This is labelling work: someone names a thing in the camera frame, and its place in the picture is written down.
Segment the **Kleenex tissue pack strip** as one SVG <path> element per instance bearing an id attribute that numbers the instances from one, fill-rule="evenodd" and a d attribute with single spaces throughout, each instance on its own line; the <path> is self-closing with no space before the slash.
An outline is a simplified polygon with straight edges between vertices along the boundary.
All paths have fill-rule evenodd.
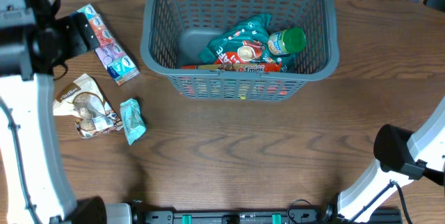
<path id="1" fill-rule="evenodd" d="M 120 86 L 139 75 L 139 69 L 114 38 L 94 7 L 89 3 L 77 11 L 87 17 L 99 42 L 95 53 L 114 82 Z"/>

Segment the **green coffee bag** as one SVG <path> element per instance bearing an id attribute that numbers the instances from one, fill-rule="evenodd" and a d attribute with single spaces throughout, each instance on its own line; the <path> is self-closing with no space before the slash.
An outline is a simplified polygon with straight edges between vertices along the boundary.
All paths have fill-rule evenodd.
<path id="1" fill-rule="evenodd" d="M 238 23 L 212 39 L 200 52 L 205 65 L 222 63 L 281 63 L 279 72 L 294 69 L 296 55 L 274 56 L 268 48 L 271 15 L 262 13 Z"/>

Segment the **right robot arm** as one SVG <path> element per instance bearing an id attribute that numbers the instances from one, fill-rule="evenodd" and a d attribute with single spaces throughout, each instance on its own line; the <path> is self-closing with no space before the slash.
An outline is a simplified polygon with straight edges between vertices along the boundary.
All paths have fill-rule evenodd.
<path id="1" fill-rule="evenodd" d="M 427 178 L 444 186 L 444 101 L 417 131 L 382 126 L 373 154 L 365 172 L 337 196 L 331 219 L 365 223 L 395 191 L 404 202 L 401 188 L 414 180 Z"/>

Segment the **beige snack pouch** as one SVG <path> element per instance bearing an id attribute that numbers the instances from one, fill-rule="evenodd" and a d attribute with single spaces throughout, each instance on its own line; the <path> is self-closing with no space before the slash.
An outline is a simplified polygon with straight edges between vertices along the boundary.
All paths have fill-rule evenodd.
<path id="1" fill-rule="evenodd" d="M 76 117 L 76 130 L 82 138 L 123 128 L 122 120 L 106 101 L 96 81 L 87 74 L 82 74 L 55 96 L 53 112 L 56 116 Z"/>

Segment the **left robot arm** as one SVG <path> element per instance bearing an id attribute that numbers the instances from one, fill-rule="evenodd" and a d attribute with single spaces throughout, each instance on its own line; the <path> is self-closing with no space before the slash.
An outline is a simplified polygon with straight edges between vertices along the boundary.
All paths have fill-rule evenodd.
<path id="1" fill-rule="evenodd" d="M 56 66 L 99 46 L 60 0 L 1 0 L 1 158 L 9 223 L 130 223 L 127 203 L 79 200 L 67 180 L 53 106 Z"/>

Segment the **green lidded jar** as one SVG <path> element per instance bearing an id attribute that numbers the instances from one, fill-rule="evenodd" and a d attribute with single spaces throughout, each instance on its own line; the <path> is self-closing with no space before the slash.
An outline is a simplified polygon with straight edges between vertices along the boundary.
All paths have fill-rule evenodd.
<path id="1" fill-rule="evenodd" d="M 297 54 L 306 46 L 305 32 L 294 27 L 272 33 L 268 39 L 268 48 L 274 56 Z"/>

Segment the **orange spaghetti pack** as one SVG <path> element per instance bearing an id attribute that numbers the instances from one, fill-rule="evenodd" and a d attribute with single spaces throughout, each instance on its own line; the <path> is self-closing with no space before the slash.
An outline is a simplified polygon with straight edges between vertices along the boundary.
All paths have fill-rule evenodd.
<path id="1" fill-rule="evenodd" d="M 233 72 L 279 72 L 281 63 L 222 63 L 211 65 L 185 65 L 185 70 L 224 70 Z"/>

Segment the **small teal packet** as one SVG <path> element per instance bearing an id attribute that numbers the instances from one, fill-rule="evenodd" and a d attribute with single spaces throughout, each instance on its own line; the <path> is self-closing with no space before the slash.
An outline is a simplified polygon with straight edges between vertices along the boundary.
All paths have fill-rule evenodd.
<path id="1" fill-rule="evenodd" d="M 136 99 L 128 99 L 120 104 L 123 128 L 128 144 L 132 145 L 145 132 L 146 126 L 140 113 L 140 106 Z"/>

